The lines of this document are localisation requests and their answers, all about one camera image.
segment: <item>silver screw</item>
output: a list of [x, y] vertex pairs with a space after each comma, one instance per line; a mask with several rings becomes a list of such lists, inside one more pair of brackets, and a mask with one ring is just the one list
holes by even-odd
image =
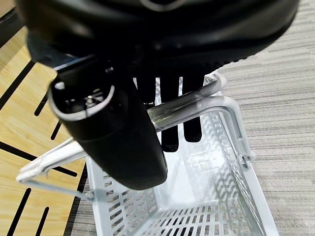
[[64, 86], [64, 82], [58, 82], [55, 84], [55, 88], [58, 89], [58, 90], [63, 90], [65, 89], [65, 86]]

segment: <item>wooden floor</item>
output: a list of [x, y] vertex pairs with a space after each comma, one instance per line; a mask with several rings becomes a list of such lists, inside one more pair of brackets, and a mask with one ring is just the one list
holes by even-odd
[[[61, 236], [73, 197], [15, 181], [21, 167], [69, 138], [45, 103], [56, 74], [31, 62], [26, 34], [22, 28], [0, 48], [0, 235]], [[51, 170], [44, 181], [77, 189], [84, 164]]]

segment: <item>light wood surface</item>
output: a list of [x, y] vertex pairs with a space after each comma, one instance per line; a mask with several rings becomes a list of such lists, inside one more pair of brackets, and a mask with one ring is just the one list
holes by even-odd
[[13, 0], [1, 0], [0, 1], [0, 17], [6, 14], [14, 7]]
[[[6, 235], [25, 190], [28, 188], [17, 183], [15, 178], [19, 169], [29, 161], [0, 150], [0, 163], [0, 235]], [[79, 177], [71, 177], [51, 170], [48, 179], [44, 177], [39, 179], [65, 188], [76, 189]], [[71, 195], [32, 188], [14, 235], [34, 236], [46, 207], [49, 207], [49, 211], [41, 235], [63, 235], [72, 202]]]
[[[25, 46], [27, 30], [22, 28], [0, 48], [0, 97], [31, 60]], [[55, 140], [51, 135], [58, 123], [48, 104], [39, 114], [34, 111], [55, 78], [52, 69], [36, 64], [0, 110], [0, 141], [34, 156], [40, 156], [70, 137], [61, 126]], [[0, 235], [6, 235], [27, 186], [15, 178], [28, 160], [0, 149]], [[72, 177], [51, 170], [46, 182], [77, 189], [85, 160], [64, 165], [78, 174]], [[35, 235], [46, 207], [49, 212], [41, 235], [62, 236], [73, 196], [32, 189], [14, 235]]]
[[[0, 95], [3, 95], [31, 60], [25, 46], [26, 34], [26, 29], [22, 28], [0, 49]], [[28, 73], [0, 111], [1, 142], [40, 156], [70, 137], [62, 126], [55, 140], [51, 140], [58, 119], [51, 112], [48, 103], [39, 116], [34, 115], [55, 76], [53, 69], [38, 63]], [[63, 167], [79, 172], [82, 171], [82, 161], [79, 163], [73, 162]]]

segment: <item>striped carpet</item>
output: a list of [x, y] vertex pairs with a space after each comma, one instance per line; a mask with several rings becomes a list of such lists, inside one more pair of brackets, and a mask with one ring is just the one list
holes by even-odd
[[[241, 107], [257, 154], [254, 169], [280, 235], [315, 236], [315, 0], [302, 1], [277, 42], [220, 73], [229, 82], [224, 95]], [[70, 221], [65, 235], [96, 235], [85, 201]]]

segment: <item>white plastic basket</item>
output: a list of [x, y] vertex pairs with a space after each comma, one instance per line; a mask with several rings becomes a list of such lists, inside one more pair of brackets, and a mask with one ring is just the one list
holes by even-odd
[[[224, 86], [225, 78], [217, 76]], [[208, 87], [207, 92], [213, 92], [217, 85]], [[128, 189], [89, 157], [86, 159], [91, 189], [87, 195], [32, 180], [55, 166], [86, 156], [77, 143], [67, 143], [31, 162], [17, 180], [89, 199], [98, 236], [278, 236], [250, 163], [254, 154], [239, 108], [225, 97], [204, 98], [201, 90], [198, 96], [202, 102], [183, 107], [178, 114], [171, 110], [179, 118], [171, 121], [185, 121], [185, 113], [193, 109], [195, 115], [202, 115], [202, 139], [199, 143], [186, 142], [183, 125], [178, 126], [179, 149], [165, 153], [168, 177], [157, 187], [144, 191]], [[148, 113], [152, 120], [159, 120], [158, 107]], [[154, 125], [156, 130], [167, 127], [163, 122]]]
[[240, 164], [235, 154], [223, 115], [200, 120], [197, 144], [185, 141], [179, 125], [179, 149], [165, 153], [167, 180], [153, 189], [128, 189], [87, 159], [98, 236], [279, 235], [251, 164]]

